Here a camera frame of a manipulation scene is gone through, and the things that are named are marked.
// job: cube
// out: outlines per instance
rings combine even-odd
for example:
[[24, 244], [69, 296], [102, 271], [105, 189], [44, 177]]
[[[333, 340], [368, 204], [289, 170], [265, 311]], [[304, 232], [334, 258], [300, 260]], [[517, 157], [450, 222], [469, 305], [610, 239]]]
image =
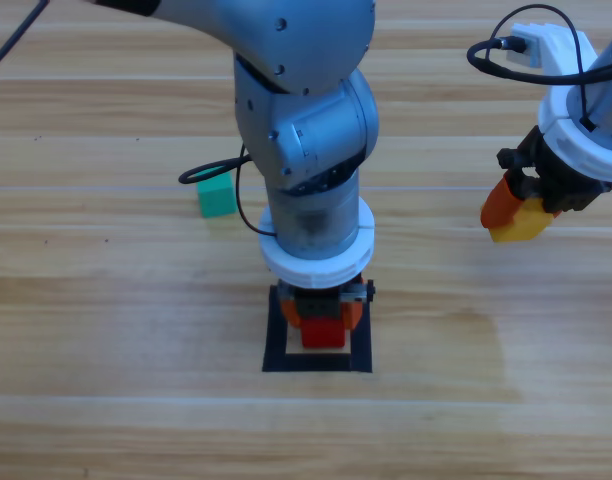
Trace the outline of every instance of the cube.
[[237, 211], [235, 188], [229, 172], [197, 184], [199, 208], [204, 218], [222, 217]]

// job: black cable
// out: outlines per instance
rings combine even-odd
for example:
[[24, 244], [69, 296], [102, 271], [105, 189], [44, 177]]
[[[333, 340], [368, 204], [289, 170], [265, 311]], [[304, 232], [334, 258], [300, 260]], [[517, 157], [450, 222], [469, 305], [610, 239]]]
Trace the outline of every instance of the black cable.
[[[526, 42], [524, 40], [519, 39], [517, 37], [509, 37], [505, 39], [505, 41], [508, 42], [509, 40], [513, 40], [515, 44], [511, 46], [511, 48], [508, 48], [508, 45], [505, 46], [501, 40], [496, 38], [496, 36], [499, 30], [501, 30], [501, 28], [504, 26], [504, 24], [508, 20], [510, 20], [512, 17], [514, 17], [518, 13], [521, 13], [523, 11], [530, 10], [530, 9], [549, 10], [551, 12], [558, 14], [562, 19], [564, 19], [564, 21], [570, 28], [571, 33], [573, 35], [573, 39], [575, 41], [575, 50], [577, 54], [577, 65], [579, 68], [579, 74], [561, 75], [561, 76], [527, 74], [527, 73], [522, 73], [522, 72], [516, 72], [508, 68], [504, 68], [490, 60], [490, 51], [492, 49], [505, 48], [505, 49], [511, 49], [511, 50], [518, 51], [519, 53], [523, 53], [523, 51], [526, 48]], [[517, 48], [520, 42], [523, 45], [523, 49]], [[478, 58], [477, 53], [483, 50], [486, 50], [485, 58], [484, 59]], [[552, 7], [550, 5], [544, 5], [544, 4], [526, 5], [508, 14], [497, 25], [497, 27], [493, 31], [488, 41], [478, 43], [477, 45], [474, 45], [468, 50], [467, 58], [468, 58], [468, 62], [472, 66], [477, 68], [479, 71], [486, 73], [488, 75], [498, 77], [498, 78], [514, 80], [514, 81], [523, 82], [523, 83], [531, 83], [535, 85], [549, 85], [549, 86], [575, 85], [575, 86], [579, 86], [580, 91], [581, 91], [581, 102], [582, 102], [582, 113], [583, 113], [582, 122], [585, 123], [589, 128], [594, 128], [594, 125], [592, 124], [588, 116], [588, 101], [587, 101], [587, 96], [586, 96], [586, 86], [590, 84], [608, 82], [612, 80], [612, 64], [607, 65], [605, 67], [601, 67], [601, 68], [597, 68], [594, 70], [589, 70], [587, 72], [584, 72], [583, 59], [582, 59], [582, 54], [581, 54], [581, 45], [579, 43], [579, 36], [577, 34], [577, 29], [573, 25], [573, 22], [561, 10], [555, 7]]]
[[30, 26], [37, 20], [39, 15], [44, 11], [46, 6], [50, 3], [50, 0], [39, 0], [39, 3], [35, 6], [35, 8], [28, 14], [28, 17], [21, 23], [17, 30], [13, 32], [6, 43], [0, 48], [0, 62], [4, 59], [8, 53], [13, 49], [13, 47], [19, 42], [19, 39], [22, 38], [26, 30], [30, 28]]
[[[584, 73], [584, 62], [582, 59], [582, 47], [579, 43], [579, 36], [577, 35], [577, 29], [575, 28], [575, 25], [573, 25], [573, 22], [570, 18], [568, 18], [568, 15], [566, 15], [564, 12], [562, 12], [559, 8], [553, 7], [551, 5], [545, 5], [542, 3], [533, 3], [531, 5], [526, 5], [523, 7], [520, 7], [514, 11], [512, 11], [511, 13], [509, 13], [508, 15], [506, 15], [501, 22], [499, 22], [499, 24], [497, 24], [497, 27], [495, 27], [495, 30], [493, 30], [492, 35], [490, 36], [490, 40], [493, 40], [495, 37], [497, 37], [497, 33], [499, 33], [499, 31], [501, 30], [501, 28], [506, 24], [506, 22], [508, 22], [508, 20], [510, 20], [511, 18], [513, 18], [515, 15], [518, 15], [522, 12], [525, 12], [526, 10], [548, 10], [551, 11], [553, 13], [556, 13], [557, 15], [559, 15], [568, 25], [568, 28], [570, 29], [571, 33], [573, 34], [573, 40], [575, 41], [575, 53], [577, 54], [577, 67], [579, 69], [579, 73], [583, 74]], [[486, 49], [486, 60], [490, 61], [490, 47]], [[581, 100], [582, 100], [582, 114], [583, 114], [583, 119], [588, 120], [588, 106], [587, 106], [587, 100], [586, 100], [586, 85], [584, 83], [580, 84], [580, 90], [581, 90]]]
[[[237, 201], [237, 210], [239, 211], [239, 216], [242, 217], [242, 220], [244, 221], [246, 226], [250, 228], [253, 232], [259, 235], [266, 235], [268, 237], [276, 237], [277, 234], [274, 232], [264, 232], [263, 230], [259, 230], [258, 228], [254, 227], [248, 221], [248, 218], [246, 218], [246, 215], [244, 214], [244, 209], [242, 208], [242, 201], [239, 195], [239, 179], [241, 176], [242, 166], [252, 160], [250, 158], [250, 155], [244, 155], [245, 153], [246, 145], [242, 145], [242, 149], [239, 152], [239, 157], [230, 158], [228, 160], [221, 160], [219, 162], [207, 163], [206, 165], [202, 165], [201, 167], [193, 168], [192, 170], [184, 172], [179, 177], [179, 183], [183, 185], [191, 185], [193, 183], [203, 182], [204, 180], [209, 180], [211, 178], [222, 175], [223, 173], [237, 169], [235, 177], [235, 200]], [[202, 173], [206, 170], [211, 169], [216, 170], [197, 176], [198, 173]]]
[[244, 209], [242, 208], [242, 201], [239, 198], [239, 176], [241, 174], [241, 171], [242, 171], [242, 166], [240, 165], [239, 167], [237, 167], [237, 173], [235, 174], [235, 199], [237, 200], [237, 210], [239, 210], [239, 216], [242, 217], [242, 220], [244, 221], [246, 226], [250, 228], [253, 232], [259, 235], [266, 235], [267, 237], [276, 237], [277, 234], [274, 232], [264, 232], [263, 230], [259, 230], [258, 228], [251, 225], [251, 223], [246, 218], [246, 215], [244, 215]]
[[492, 42], [486, 40], [473, 45], [468, 49], [466, 54], [468, 62], [482, 73], [492, 75], [497, 78], [515, 80], [522, 83], [530, 83], [533, 85], [548, 85], [548, 86], [580, 86], [582, 83], [591, 85], [594, 83], [609, 82], [612, 80], [612, 64], [606, 65], [594, 70], [588, 70], [583, 74], [573, 75], [536, 75], [533, 73], [523, 73], [510, 70], [502, 67], [495, 62], [486, 61], [483, 58], [477, 57], [479, 52], [490, 48], [501, 48], [502, 42], [499, 39], [494, 39]]

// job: robotic arm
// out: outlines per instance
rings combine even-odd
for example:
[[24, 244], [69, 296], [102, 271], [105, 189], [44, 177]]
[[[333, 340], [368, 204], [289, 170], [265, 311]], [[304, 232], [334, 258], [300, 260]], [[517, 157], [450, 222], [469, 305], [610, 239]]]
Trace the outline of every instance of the robotic arm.
[[[567, 28], [515, 25], [509, 39], [522, 45], [515, 48], [518, 51], [508, 50], [512, 62], [542, 68], [548, 76], [578, 72], [575, 43]], [[510, 48], [503, 45], [507, 41], [502, 41], [502, 49]], [[612, 42], [599, 57], [581, 32], [579, 43], [584, 71], [610, 72]], [[531, 240], [561, 213], [583, 210], [612, 190], [612, 80], [582, 89], [551, 86], [541, 103], [538, 125], [518, 148], [499, 152], [499, 165], [506, 173], [481, 215], [495, 242]], [[527, 167], [535, 169], [537, 178], [523, 172]]]
[[269, 200], [260, 228], [272, 234], [260, 235], [260, 246], [280, 279], [284, 315], [295, 326], [309, 311], [341, 316], [354, 328], [361, 308], [343, 305], [374, 293], [361, 277], [375, 223], [358, 168], [375, 148], [379, 118], [357, 67], [375, 0], [94, 3], [192, 27], [233, 50], [237, 124]]

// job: wooden table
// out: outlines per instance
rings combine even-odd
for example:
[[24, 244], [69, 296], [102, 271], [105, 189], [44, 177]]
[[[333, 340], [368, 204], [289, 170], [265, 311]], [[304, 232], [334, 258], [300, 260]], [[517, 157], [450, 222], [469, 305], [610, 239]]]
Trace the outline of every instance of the wooden table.
[[[612, 0], [554, 3], [612, 38]], [[230, 52], [53, 0], [0, 65], [0, 480], [612, 480], [612, 193], [528, 244], [479, 225], [544, 89], [465, 50], [518, 5], [379, 0], [375, 371], [264, 374], [255, 235], [177, 184], [238, 152]]]

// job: black square frame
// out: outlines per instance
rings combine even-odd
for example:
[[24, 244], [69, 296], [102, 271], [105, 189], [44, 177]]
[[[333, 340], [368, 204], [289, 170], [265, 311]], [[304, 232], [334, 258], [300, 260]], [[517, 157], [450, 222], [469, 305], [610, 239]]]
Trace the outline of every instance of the black square frame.
[[286, 353], [288, 322], [279, 305], [277, 287], [268, 296], [268, 326], [263, 372], [373, 372], [370, 304], [350, 336], [350, 353]]

